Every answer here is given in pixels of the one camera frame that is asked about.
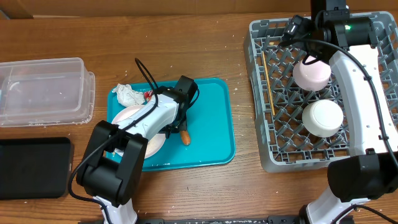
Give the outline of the orange carrot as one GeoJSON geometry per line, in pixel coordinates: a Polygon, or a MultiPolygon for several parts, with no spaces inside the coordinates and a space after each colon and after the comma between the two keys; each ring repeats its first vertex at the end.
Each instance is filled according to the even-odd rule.
{"type": "Polygon", "coordinates": [[[180,137],[184,145],[189,146],[191,144],[191,138],[188,131],[180,131],[180,137]]]}

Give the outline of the white plate with food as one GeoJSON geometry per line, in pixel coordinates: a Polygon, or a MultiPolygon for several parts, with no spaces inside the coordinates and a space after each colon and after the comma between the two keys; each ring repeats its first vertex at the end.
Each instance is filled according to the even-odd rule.
{"type": "MultiPolygon", "coordinates": [[[[132,116],[134,113],[138,112],[141,108],[143,108],[144,105],[134,105],[127,107],[123,109],[121,112],[119,112],[112,120],[112,124],[116,124],[119,121],[122,121],[130,116],[132,116]]],[[[146,154],[145,154],[145,159],[153,156],[155,153],[157,153],[160,148],[164,145],[166,138],[165,134],[156,134],[149,142],[147,145],[146,149],[146,154]]]]}

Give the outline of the red snack wrapper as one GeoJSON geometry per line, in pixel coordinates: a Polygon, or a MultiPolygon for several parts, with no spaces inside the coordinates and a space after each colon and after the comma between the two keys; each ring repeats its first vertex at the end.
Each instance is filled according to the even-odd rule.
{"type": "Polygon", "coordinates": [[[144,98],[145,98],[145,100],[146,100],[146,101],[150,101],[153,94],[154,94],[154,93],[153,93],[152,90],[144,92],[144,98]]]}

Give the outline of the wooden chopstick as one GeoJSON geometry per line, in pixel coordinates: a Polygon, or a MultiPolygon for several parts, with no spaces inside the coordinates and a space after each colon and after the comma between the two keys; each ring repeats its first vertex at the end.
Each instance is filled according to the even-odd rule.
{"type": "Polygon", "coordinates": [[[264,51],[261,51],[261,53],[262,53],[262,62],[264,65],[264,72],[265,72],[265,77],[266,77],[266,82],[267,82],[269,103],[270,103],[272,115],[275,116],[274,102],[273,102],[273,97],[272,97],[271,83],[269,80],[269,73],[268,73],[268,69],[267,69],[266,56],[265,56],[264,51]]]}

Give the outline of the white tissue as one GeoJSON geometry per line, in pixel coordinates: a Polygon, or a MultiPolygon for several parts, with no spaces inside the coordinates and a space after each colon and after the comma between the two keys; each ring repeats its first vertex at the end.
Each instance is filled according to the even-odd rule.
{"type": "Polygon", "coordinates": [[[118,103],[124,107],[142,105],[146,102],[143,92],[133,90],[131,85],[119,83],[112,92],[116,94],[118,103]]]}

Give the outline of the white saucer bowl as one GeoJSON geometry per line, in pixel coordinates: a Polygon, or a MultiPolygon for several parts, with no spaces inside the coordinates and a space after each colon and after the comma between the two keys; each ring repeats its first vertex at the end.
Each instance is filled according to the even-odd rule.
{"type": "Polygon", "coordinates": [[[336,134],[343,122],[342,109],[331,100],[318,100],[304,108],[302,122],[311,134],[328,138],[336,134]]]}

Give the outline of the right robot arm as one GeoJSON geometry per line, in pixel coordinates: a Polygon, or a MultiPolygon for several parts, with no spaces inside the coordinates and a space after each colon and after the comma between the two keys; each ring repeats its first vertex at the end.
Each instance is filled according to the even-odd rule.
{"type": "Polygon", "coordinates": [[[397,189],[397,130],[379,75],[378,39],[368,17],[344,1],[312,1],[309,19],[289,22],[281,47],[297,45],[331,67],[349,128],[349,157],[328,166],[328,188],[296,223],[352,223],[349,213],[397,189]]]}

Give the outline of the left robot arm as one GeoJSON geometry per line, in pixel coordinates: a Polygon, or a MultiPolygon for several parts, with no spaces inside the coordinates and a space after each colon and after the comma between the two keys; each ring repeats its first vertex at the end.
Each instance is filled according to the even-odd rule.
{"type": "Polygon", "coordinates": [[[71,180],[84,187],[87,202],[97,203],[104,223],[135,223],[132,208],[149,141],[187,129],[187,110],[198,99],[198,85],[182,76],[174,87],[160,86],[151,100],[132,116],[94,128],[82,161],[71,180]]]}

